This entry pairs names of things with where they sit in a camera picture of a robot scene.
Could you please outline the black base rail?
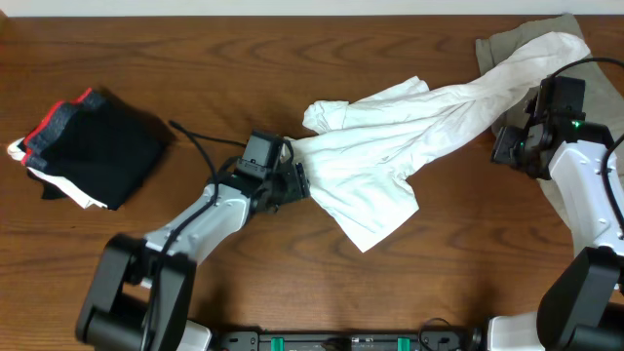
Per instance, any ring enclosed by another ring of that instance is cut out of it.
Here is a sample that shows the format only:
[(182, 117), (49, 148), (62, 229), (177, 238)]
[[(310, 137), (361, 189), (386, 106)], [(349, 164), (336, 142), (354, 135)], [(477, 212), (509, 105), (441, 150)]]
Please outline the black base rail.
[(485, 351), (481, 328), (430, 319), (418, 330), (269, 331), (238, 328), (216, 331), (208, 351)]

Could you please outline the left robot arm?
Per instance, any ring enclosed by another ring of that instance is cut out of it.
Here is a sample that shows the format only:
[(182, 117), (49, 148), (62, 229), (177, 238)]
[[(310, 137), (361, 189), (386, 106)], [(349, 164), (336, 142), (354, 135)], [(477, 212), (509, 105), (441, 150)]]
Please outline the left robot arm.
[(106, 244), (76, 322), (78, 341), (96, 350), (177, 350), (185, 335), (206, 346), (211, 333), (188, 321), (198, 265), (262, 212), (309, 197), (301, 163), (268, 151), (229, 160), (202, 195), (142, 239), (118, 234)]

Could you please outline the black folded garment red trim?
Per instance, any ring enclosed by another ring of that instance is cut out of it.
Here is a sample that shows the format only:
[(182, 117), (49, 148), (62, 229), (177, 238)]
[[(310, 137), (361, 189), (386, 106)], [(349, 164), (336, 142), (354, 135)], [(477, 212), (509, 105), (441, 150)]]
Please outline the black folded garment red trim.
[[(23, 137), (19, 147), (26, 156), (18, 162), (67, 178), (106, 210), (116, 211), (142, 186), (172, 140), (158, 117), (89, 88), (51, 107)], [(43, 199), (63, 197), (44, 185)]]

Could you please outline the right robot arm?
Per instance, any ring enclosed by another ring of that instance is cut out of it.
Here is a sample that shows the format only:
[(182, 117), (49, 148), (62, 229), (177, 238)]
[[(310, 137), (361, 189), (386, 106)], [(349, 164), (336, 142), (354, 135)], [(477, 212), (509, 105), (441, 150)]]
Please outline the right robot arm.
[(563, 198), (575, 258), (536, 311), (494, 317), (488, 350), (620, 350), (623, 308), (623, 189), (607, 126), (585, 121), (579, 102), (533, 99), (523, 128), (502, 128), (491, 160), (553, 181)]

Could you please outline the white t-shirt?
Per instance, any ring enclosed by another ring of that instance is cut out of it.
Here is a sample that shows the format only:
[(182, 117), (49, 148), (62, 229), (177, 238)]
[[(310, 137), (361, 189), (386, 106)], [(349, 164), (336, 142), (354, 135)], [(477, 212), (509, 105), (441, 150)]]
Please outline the white t-shirt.
[(572, 34), (528, 41), (481, 77), (435, 90), (412, 77), (350, 103), (318, 100), (304, 112), (313, 136), (293, 142), (312, 198), (365, 252), (419, 206), (409, 176), (490, 127), (549, 74), (590, 53)]

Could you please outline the white folded garment under black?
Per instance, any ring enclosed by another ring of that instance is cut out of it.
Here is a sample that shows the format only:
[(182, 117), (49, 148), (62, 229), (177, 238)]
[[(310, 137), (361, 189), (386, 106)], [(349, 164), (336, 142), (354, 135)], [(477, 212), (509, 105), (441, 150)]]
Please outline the white folded garment under black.
[[(20, 148), (20, 143), (22, 141), (23, 138), (20, 138), (10, 143), (7, 147), (7, 153), (15, 161), (22, 161), (26, 156), (26, 153)], [(97, 206), (102, 209), (108, 209), (105, 204), (92, 198), (90, 195), (88, 195), (78, 186), (72, 183), (69, 179), (63, 176), (47, 175), (30, 167), (27, 167), (26, 169), (31, 175), (34, 176), (36, 180), (42, 181), (44, 185), (51, 185), (53, 188), (57, 189), (61, 195), (65, 195), (71, 198), (83, 209), (87, 209), (90, 206)]]

